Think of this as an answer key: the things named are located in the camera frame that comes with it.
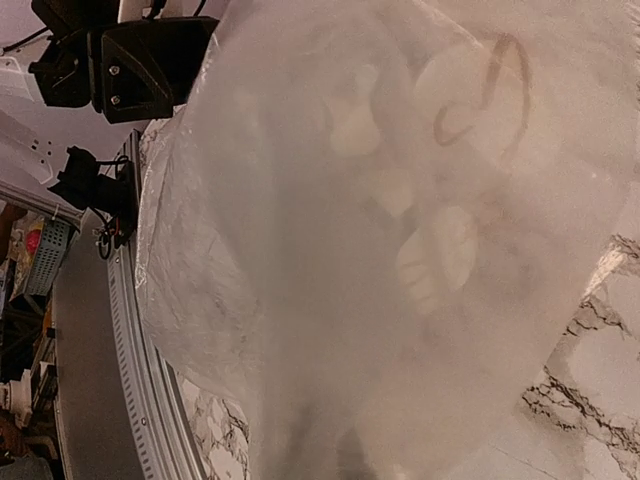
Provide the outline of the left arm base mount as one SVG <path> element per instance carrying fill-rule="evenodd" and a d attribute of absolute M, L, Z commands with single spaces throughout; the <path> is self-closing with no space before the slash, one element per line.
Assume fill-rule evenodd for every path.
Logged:
<path fill-rule="evenodd" d="M 132 159 L 121 154 L 114 160 L 97 160 L 88 150 L 68 147 L 67 162 L 48 188 L 78 210 L 89 210 L 101 221 L 97 248 L 102 260 L 125 245 L 137 227 L 137 170 Z"/>

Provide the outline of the clear polka dot zip bag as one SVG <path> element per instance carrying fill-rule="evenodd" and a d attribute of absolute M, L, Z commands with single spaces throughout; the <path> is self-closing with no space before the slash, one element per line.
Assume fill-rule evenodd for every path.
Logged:
<path fill-rule="evenodd" d="M 255 479 L 435 479 L 541 370 L 636 164 L 634 1 L 232 1 L 135 287 Z"/>

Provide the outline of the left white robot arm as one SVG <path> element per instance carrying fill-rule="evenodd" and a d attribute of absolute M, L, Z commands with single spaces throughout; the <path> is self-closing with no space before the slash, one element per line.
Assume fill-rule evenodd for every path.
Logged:
<path fill-rule="evenodd" d="M 184 104 L 223 1 L 4 1 L 1 176 L 49 182 L 66 145 L 109 152 Z"/>

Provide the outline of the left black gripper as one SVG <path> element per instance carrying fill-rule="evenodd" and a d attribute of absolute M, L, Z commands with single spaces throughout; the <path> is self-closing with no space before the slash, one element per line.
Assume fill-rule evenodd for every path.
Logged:
<path fill-rule="evenodd" d="M 119 4 L 33 0 L 32 11 L 51 39 L 29 72 L 50 107 L 83 108 L 91 101 L 110 123 L 170 118 L 173 107 L 187 101 L 219 21 L 204 16 L 114 24 Z"/>

